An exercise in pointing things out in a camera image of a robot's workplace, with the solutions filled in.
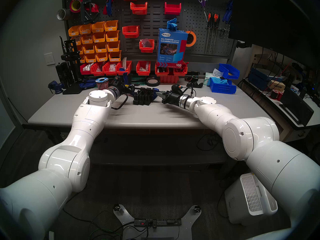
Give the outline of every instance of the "floor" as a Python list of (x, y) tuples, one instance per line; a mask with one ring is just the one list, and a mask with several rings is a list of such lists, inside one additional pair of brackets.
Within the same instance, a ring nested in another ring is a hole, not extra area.
[[(24, 130), (0, 169), (0, 187), (36, 171), (41, 154), (52, 145), (43, 131)], [(199, 205), (202, 214), (192, 227), (193, 239), (240, 240), (290, 227), (289, 218), (280, 207), (273, 216), (251, 226), (231, 224), (221, 216), (227, 215), (224, 196), (219, 211), (217, 202), (225, 187), (236, 177), (218, 180), (219, 168), (220, 165), (211, 165), (205, 170), (194, 171), (191, 167), (93, 164), (87, 187), (65, 206), (65, 210), (112, 230), (121, 226), (113, 214), (115, 203), (124, 205), (133, 217), (162, 219), (182, 217), (192, 205)], [(75, 220), (63, 211), (50, 228), (57, 240), (88, 239), (95, 229), (92, 224)], [(91, 239), (99, 234), (101, 232), (96, 231)], [(102, 235), (95, 239), (106, 238)]]

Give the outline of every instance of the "white wall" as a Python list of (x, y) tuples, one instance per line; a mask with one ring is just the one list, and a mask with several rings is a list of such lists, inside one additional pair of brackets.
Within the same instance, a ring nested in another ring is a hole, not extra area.
[(15, 126), (0, 100), (0, 149), (14, 129)]
[[(64, 23), (56, 17), (61, 8), (62, 0), (21, 0), (1, 29), (0, 77), (6, 95), (27, 120), (53, 96), (48, 84), (59, 82), (59, 36), (66, 40)], [(51, 52), (56, 64), (46, 66), (43, 55)]]

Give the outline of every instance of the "cleaning cloth box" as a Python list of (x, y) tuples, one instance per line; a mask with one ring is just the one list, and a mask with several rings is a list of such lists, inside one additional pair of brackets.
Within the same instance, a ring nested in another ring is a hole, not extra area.
[(186, 49), (188, 34), (177, 30), (177, 19), (167, 22), (167, 28), (159, 28), (157, 67), (180, 68)]

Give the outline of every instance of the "pegboard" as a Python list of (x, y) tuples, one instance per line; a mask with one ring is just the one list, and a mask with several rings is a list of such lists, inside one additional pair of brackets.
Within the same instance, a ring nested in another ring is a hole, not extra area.
[[(206, 14), (217, 13), (220, 14), (219, 30), (212, 28), (208, 31), (207, 21), (201, 8), (201, 4), (197, 0), (137, 0), (135, 4), (144, 4), (148, 2), (147, 15), (135, 15), (132, 14), (130, 9), (130, 1), (114, 0), (112, 4), (112, 17), (103, 15), (102, 11), (105, 6), (106, 0), (92, 0), (93, 3), (99, 5), (99, 11), (101, 12), (99, 21), (119, 20), (120, 30), (120, 47), (123, 54), (138, 54), (138, 55), (150, 55), (148, 53), (141, 53), (139, 49), (139, 41), (143, 38), (154, 39), (154, 51), (156, 53), (156, 45), (158, 43), (158, 29), (166, 28), (167, 21), (177, 18), (177, 25), (179, 30), (190, 31), (193, 28), (197, 40), (192, 47), (186, 48), (187, 54), (197, 54), (212, 57), (225, 57), (229, 58), (232, 50), (233, 39), (229, 39), (230, 25), (222, 22), (223, 15), (226, 11), (226, 5), (229, 0), (207, 0), (206, 2)], [(181, 3), (180, 15), (165, 15), (164, 4), (165, 2), (170, 4)], [(75, 25), (81, 25), (80, 14), (79, 18), (69, 21), (69, 27)], [(123, 26), (140, 25), (140, 35), (138, 38), (125, 38), (122, 35)], [(225, 29), (223, 36), (219, 36), (220, 29)], [(206, 48), (206, 39), (209, 34), (209, 40)]]

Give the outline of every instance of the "light switch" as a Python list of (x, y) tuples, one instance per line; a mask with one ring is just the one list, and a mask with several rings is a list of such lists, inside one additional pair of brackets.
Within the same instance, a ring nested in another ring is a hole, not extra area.
[(52, 53), (44, 54), (44, 59), (46, 65), (55, 64), (54, 55)]

